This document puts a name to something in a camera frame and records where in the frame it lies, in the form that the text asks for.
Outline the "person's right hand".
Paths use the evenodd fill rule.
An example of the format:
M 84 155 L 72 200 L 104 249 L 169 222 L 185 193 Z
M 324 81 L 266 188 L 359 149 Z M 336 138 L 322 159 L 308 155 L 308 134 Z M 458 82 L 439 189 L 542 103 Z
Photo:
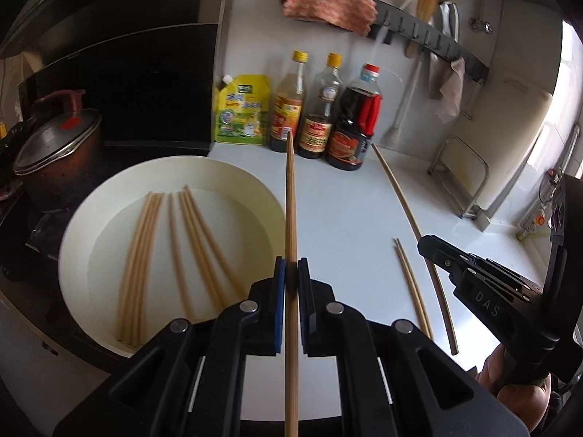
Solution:
M 509 384 L 501 387 L 505 348 L 499 344 L 484 361 L 475 380 L 521 419 L 530 431 L 543 420 L 551 399 L 551 374 L 539 385 Z

